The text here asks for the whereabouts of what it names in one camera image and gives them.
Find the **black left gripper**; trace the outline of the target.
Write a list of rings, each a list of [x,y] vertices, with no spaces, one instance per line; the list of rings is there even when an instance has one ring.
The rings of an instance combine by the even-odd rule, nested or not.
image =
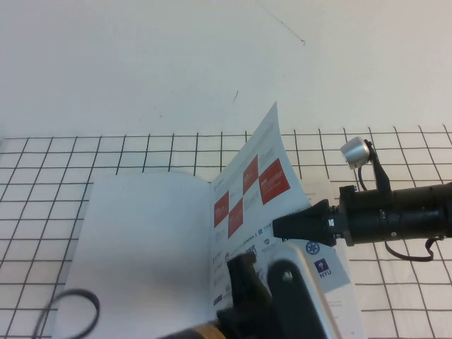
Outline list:
[[[217,327],[226,338],[279,338],[280,325],[269,307],[271,296],[258,277],[252,252],[227,262],[232,307],[217,311]]]

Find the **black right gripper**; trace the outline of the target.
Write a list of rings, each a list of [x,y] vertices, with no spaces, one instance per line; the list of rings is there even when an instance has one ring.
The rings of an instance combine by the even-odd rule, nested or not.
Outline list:
[[[334,246],[342,238],[348,246],[399,240],[401,231],[392,191],[356,191],[354,186],[340,188],[337,206],[329,208],[323,199],[309,208],[272,222],[273,235],[302,239]]]

